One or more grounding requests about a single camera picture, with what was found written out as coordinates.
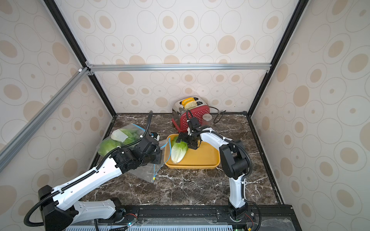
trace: black frame bar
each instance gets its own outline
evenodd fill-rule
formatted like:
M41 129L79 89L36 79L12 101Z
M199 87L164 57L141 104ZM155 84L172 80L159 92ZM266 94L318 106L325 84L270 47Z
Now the black frame bar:
M257 91L257 94L256 94L255 98L253 99L253 102L252 102L252 104L249 108L249 111L248 111L248 116L249 117L252 116L254 110L256 109L257 104L258 104L259 100L261 99L261 96L262 96L263 92L265 91L265 89L267 87L267 84L269 83L270 78L271 78L272 74L274 73L274 70L276 69L276 67L277 67L277 65L280 61L280 58L283 55L284 50L285 50L286 46L288 45L288 42L289 42L290 38L292 37L292 34L293 34L293 32L294 32L302 14L303 14L303 11L306 8L306 5L307 5L308 1L309 0L299 0L299 2L298 2L297 6L296 6L296 8L295 8L295 10L292 14L292 17L290 18L290 21L288 23L288 26L287 26L285 32L284 32L284 35L280 40L279 46L276 49L275 55L272 58L270 70L265 74L265 76L262 80L262 83L259 86L259 89Z
M53 16L55 22L58 24L60 30L62 31L65 39L69 43L70 47L72 48L73 52L75 53L76 57L78 58L79 62L81 63L82 67L87 67L90 71L90 68L86 65L86 57L82 52L80 46L78 45L76 39L74 38L71 30L68 27L67 22L63 18L62 13L60 12L57 4L54 0L44 0L47 8L49 9L51 15ZM107 107L109 113L112 116L116 115L116 112L110 103L107 95L105 94L103 88L101 87L98 79L96 78L95 74L89 75L89 78L94 85L95 89L97 90L99 96L101 97L102 101L104 102L105 106Z

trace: cable tie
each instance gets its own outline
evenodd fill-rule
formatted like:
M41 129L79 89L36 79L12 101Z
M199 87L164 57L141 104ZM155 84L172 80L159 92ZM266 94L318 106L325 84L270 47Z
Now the cable tie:
M55 187L54 189L58 190L61 194L63 193L62 187Z

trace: yellow tray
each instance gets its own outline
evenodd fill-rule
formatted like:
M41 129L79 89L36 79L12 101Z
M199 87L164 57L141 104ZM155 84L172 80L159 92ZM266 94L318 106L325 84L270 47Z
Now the yellow tray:
M179 134L171 134L167 137L174 140ZM170 155L169 144L164 150L164 160ZM220 164L220 152L206 142L202 142L198 149L188 149L184 158L177 164L173 163L171 158L166 165L170 169L214 169Z

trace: red toaster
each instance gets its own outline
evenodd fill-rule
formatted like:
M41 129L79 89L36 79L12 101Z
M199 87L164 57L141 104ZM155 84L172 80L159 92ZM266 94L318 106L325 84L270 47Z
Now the red toaster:
M209 113L209 106L199 96L192 96L196 101L196 106L189 108L194 117L196 117L200 124L203 121L203 115ZM182 106L182 100L177 101L172 107L172 123L174 123L178 132L186 132L188 123L186 122L186 109Z

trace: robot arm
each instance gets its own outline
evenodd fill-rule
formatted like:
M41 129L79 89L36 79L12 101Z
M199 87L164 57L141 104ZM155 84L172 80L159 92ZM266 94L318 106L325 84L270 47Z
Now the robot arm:
M189 125L188 132L180 133L177 142L182 140L188 143L189 148L197 149L198 140L200 140L219 149L222 169L229 177L230 183L229 213L233 220L241 219L248 209L246 198L244 198L244 179L252 173L252 161L248 153L240 140L233 141L208 126L201 126L189 110L186 116Z
M189 144L189 148L197 149L200 140L219 149L222 168L230 182L229 213L233 220L241 219L248 208L243 193L243 182L252 171L251 160L242 142L232 141L208 126L201 126L195 117L190 118L188 124L188 133L180 133L177 142L183 140ZM159 137L155 134L151 137L144 135L140 142L135 142L138 144L134 148L117 147L108 153L98 166L75 179L54 188L48 185L42 187L38 192L40 202L25 216L25 225L44 226L46 231L61 231L79 221L97 218L121 221L124 208L117 198L94 202L82 202L79 199L130 169L148 163L159 164L161 150L158 140ZM29 218L38 207L43 222L32 223Z
M101 163L86 173L54 188L46 185L38 191L40 202L25 216L27 226L44 226L46 231L61 231L70 224L91 219L123 219L124 209L118 199L105 201L79 201L87 193L125 172L148 163L159 164L161 150L158 140L143 136L134 148L117 147ZM40 207L43 222L29 221Z

